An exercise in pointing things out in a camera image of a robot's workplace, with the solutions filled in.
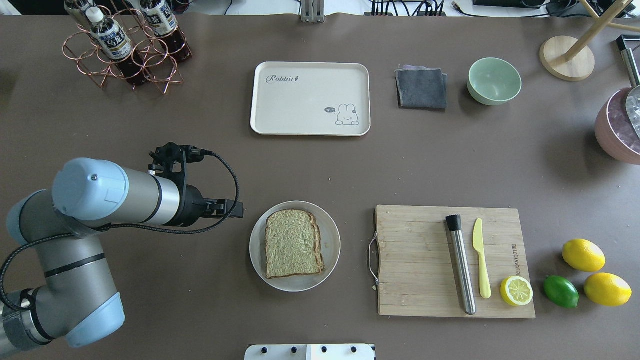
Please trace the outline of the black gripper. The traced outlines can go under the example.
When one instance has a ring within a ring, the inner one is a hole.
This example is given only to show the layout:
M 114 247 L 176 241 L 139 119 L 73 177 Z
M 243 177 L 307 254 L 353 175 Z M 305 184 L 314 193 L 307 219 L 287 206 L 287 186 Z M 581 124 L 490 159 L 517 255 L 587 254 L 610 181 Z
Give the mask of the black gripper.
M 148 224 L 188 227 L 198 219 L 244 217 L 242 202 L 233 199 L 208 199 L 186 181 L 186 165 L 201 162 L 213 153 L 193 145 L 169 142 L 150 152 L 153 162 L 148 173 L 158 186 L 158 201 Z

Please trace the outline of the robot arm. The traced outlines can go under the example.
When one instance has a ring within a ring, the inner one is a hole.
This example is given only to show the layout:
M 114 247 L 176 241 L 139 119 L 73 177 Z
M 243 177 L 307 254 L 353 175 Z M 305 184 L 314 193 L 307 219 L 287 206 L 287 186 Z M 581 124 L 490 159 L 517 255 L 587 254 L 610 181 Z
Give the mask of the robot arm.
M 205 198 L 187 183 L 186 166 L 217 153 L 169 142 L 150 153 L 146 172 L 110 161 L 75 158 L 11 208 L 7 230 L 19 243 L 1 267 L 34 249 L 45 285 L 1 290 L 1 357 L 8 358 L 65 338 L 73 348 L 108 337 L 126 316 L 99 235 L 119 228 L 189 235 L 201 218 L 242 218 L 243 204 Z

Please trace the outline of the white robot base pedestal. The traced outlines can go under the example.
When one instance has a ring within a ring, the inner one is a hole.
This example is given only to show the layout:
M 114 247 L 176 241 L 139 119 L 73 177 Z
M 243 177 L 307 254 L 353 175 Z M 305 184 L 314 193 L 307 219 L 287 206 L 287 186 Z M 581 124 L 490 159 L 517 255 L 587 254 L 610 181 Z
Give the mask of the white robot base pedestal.
M 247 348 L 245 360 L 375 360 L 374 344 L 254 344 Z

